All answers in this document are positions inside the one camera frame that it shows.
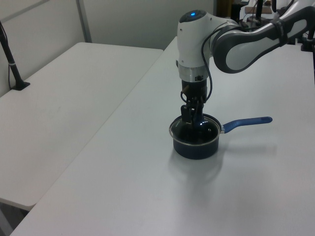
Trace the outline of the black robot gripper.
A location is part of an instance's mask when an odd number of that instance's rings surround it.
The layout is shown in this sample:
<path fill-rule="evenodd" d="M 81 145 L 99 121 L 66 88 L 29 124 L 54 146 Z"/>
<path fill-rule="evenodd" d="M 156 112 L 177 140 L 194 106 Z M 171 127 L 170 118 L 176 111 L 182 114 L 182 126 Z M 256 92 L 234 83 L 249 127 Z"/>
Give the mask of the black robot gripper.
<path fill-rule="evenodd" d="M 181 99 L 185 102 L 185 105 L 181 106 L 182 121 L 192 124 L 192 116 L 194 121 L 202 121 L 204 103 L 207 100 L 206 80 L 198 82 L 182 81 Z M 192 114 L 193 106 L 195 106 L 194 115 Z"/>

